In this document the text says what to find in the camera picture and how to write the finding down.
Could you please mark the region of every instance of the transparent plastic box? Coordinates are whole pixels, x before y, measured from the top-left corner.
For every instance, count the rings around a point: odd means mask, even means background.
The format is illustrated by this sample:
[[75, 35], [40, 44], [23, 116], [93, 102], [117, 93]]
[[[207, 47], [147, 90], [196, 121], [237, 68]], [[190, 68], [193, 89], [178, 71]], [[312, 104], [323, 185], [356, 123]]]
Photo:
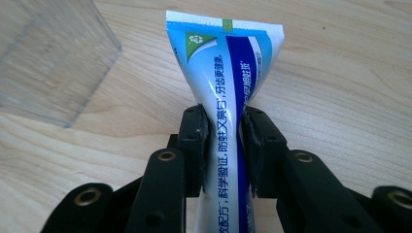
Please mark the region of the transparent plastic box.
[[70, 127], [120, 51], [91, 0], [1, 0], [0, 110]]

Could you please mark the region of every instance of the wooden table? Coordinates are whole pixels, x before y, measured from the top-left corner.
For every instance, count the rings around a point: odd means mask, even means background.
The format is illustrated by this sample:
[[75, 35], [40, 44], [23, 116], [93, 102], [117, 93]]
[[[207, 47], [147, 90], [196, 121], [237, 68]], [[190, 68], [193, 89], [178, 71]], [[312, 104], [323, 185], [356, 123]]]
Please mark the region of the wooden table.
[[[346, 186], [412, 189], [411, 1], [99, 0], [123, 52], [74, 126], [0, 114], [0, 232], [39, 232], [74, 187], [117, 189], [144, 173], [195, 105], [165, 11], [283, 23], [286, 41], [251, 103], [291, 149], [317, 154]], [[195, 200], [188, 200], [188, 232]], [[257, 232], [282, 232], [256, 200]]]

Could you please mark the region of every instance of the white toothpaste tube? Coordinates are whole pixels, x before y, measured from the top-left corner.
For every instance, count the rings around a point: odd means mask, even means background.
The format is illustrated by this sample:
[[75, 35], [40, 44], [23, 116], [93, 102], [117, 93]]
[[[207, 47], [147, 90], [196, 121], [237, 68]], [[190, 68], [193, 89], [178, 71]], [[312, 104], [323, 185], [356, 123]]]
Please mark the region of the white toothpaste tube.
[[239, 131], [284, 41], [282, 25], [167, 12], [172, 49], [213, 127], [195, 232], [255, 232]]

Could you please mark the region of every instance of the screw hole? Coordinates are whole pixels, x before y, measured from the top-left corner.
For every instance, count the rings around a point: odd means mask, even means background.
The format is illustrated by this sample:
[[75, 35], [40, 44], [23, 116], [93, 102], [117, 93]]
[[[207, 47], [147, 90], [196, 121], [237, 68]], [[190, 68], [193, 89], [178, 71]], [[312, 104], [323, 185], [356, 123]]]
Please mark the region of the screw hole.
[[388, 197], [397, 205], [412, 210], [412, 197], [409, 196], [407, 193], [395, 190], [388, 193]]
[[161, 153], [158, 156], [158, 159], [160, 159], [161, 161], [170, 161], [170, 160], [175, 159], [175, 157], [176, 157], [176, 153], [166, 151], [166, 152]]
[[342, 219], [343, 219], [343, 221], [348, 223], [348, 225], [350, 225], [353, 228], [356, 228], [356, 229], [361, 228], [361, 221], [355, 216], [343, 215]]
[[299, 160], [300, 162], [306, 162], [306, 163], [310, 163], [313, 161], [313, 158], [311, 155], [306, 154], [306, 153], [297, 153], [294, 156], [296, 156], [296, 159]]
[[164, 214], [162, 212], [154, 212], [146, 215], [146, 225], [150, 227], [157, 227], [164, 221]]
[[85, 191], [79, 193], [74, 202], [76, 205], [78, 206], [88, 206], [94, 202], [96, 202], [97, 200], [100, 199], [102, 192], [95, 188], [95, 187], [91, 187], [86, 189]]

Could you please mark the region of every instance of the green logo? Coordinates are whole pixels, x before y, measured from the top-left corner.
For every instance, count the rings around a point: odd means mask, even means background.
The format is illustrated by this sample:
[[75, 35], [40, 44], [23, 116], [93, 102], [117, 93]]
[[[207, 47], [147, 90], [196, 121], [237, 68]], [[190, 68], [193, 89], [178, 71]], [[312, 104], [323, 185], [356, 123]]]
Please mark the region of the green logo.
[[188, 61], [194, 52], [199, 49], [199, 47], [215, 39], [213, 36], [202, 35], [198, 33], [187, 33], [186, 34], [186, 54]]
[[233, 31], [233, 20], [224, 18], [222, 20], [223, 31], [232, 32]]

